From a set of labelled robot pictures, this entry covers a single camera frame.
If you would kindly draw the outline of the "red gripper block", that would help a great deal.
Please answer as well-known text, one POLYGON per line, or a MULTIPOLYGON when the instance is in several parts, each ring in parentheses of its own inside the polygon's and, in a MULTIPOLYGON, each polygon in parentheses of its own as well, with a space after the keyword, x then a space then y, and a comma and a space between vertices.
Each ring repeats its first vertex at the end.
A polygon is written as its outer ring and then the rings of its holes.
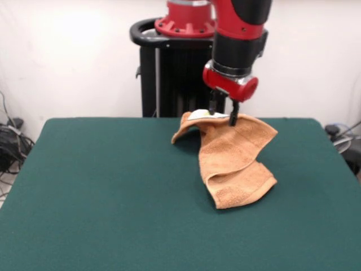
MULTIPOLYGON (((239 102, 250 99, 258 86, 258 78, 248 75, 243 78, 229 78, 221 75, 210 67, 204 67, 202 77, 211 89, 219 90, 232 99, 232 112, 229 117, 229 126, 235 126, 239 114, 239 102)), ((211 91, 209 113, 217 111, 217 93, 211 91)))

